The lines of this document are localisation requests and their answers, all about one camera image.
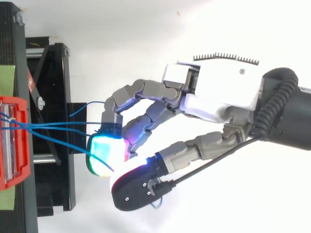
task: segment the white wall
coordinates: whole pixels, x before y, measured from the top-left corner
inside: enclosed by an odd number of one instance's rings
[[[26,10],[27,36],[50,35],[70,48],[72,101],[105,100],[136,79],[161,81],[167,63],[216,51],[259,58],[263,72],[290,67],[300,86],[311,87],[308,1],[14,2]],[[142,101],[124,113],[124,123],[149,104]],[[100,104],[90,106],[88,120],[99,121],[102,110]],[[152,155],[221,128],[178,116],[138,152]],[[84,155],[75,155],[77,205],[39,218],[39,232],[309,233],[310,166],[310,152],[259,142],[178,185],[159,210],[126,213],[114,207],[108,180],[91,175]]]

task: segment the red plastic holder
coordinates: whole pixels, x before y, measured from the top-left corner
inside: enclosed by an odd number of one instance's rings
[[[11,123],[14,119],[27,123],[27,101],[17,97],[0,96],[0,111],[10,119],[1,116],[0,126],[0,191],[13,187],[30,175],[29,141],[26,130],[3,129],[19,127]]]

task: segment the green tape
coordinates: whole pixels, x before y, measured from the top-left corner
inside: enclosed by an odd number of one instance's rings
[[[13,96],[14,73],[15,66],[0,66],[0,96]]]
[[[0,96],[13,96],[14,76],[15,66],[0,66]],[[14,202],[15,186],[0,191],[0,210],[14,210]]]
[[[14,210],[15,186],[0,192],[0,210]]]

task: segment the cyan light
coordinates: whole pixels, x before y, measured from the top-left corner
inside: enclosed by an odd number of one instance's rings
[[[116,169],[124,162],[125,142],[123,139],[115,139],[107,136],[95,136],[91,141],[90,153],[104,160],[113,169]],[[96,158],[89,158],[91,169],[99,176],[110,176],[110,171]]]

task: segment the black metal frame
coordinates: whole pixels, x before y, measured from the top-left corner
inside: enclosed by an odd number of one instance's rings
[[[29,103],[28,122],[67,122],[69,114],[85,104],[70,103],[69,63],[64,53],[67,47],[64,44],[50,46],[45,43],[47,49],[41,59],[37,62],[30,59],[27,64],[26,44],[28,47],[28,42],[32,39],[25,39],[24,26],[14,21],[15,15],[20,11],[11,2],[0,2],[0,65],[15,66],[14,96]],[[49,40],[45,37],[39,41]],[[31,95],[27,68],[30,64],[33,64],[34,69],[30,70],[36,84]],[[42,111],[37,108],[38,96],[42,96],[46,102]],[[71,120],[85,122],[86,109]],[[86,125],[75,128],[86,132]],[[85,137],[77,134],[45,130],[39,133],[86,148]],[[31,174],[16,185],[14,210],[0,211],[0,233],[37,233],[37,215],[53,215],[53,206],[62,205],[64,211],[72,210],[75,206],[74,164],[70,154],[76,151],[58,144],[40,142],[40,139],[29,135]],[[34,166],[33,150],[53,153],[57,163]]]
[[[0,65],[15,66],[14,95],[29,102],[25,30],[14,23],[20,9],[11,2],[0,2]],[[31,174],[16,185],[13,211],[0,211],[0,233],[37,233],[35,174],[32,137],[29,137]]]
[[[65,54],[66,49],[67,47],[62,43],[45,45],[40,58],[27,59],[35,83],[31,92],[32,122],[68,122],[70,111],[84,104],[70,103],[69,61]],[[42,111],[37,106],[39,97],[42,97],[46,103]],[[86,110],[81,112],[79,117],[79,120],[86,121]],[[82,130],[81,126],[79,127],[80,130],[86,132],[86,125],[82,127]],[[81,144],[79,147],[85,149],[85,136],[73,135],[66,131],[42,130],[40,133],[75,145],[79,142]],[[63,206],[64,211],[72,210],[76,201],[74,163],[73,156],[70,154],[74,151],[35,136],[33,144],[34,154],[52,153],[56,160],[56,163],[35,164],[38,216],[53,215],[53,206]]]

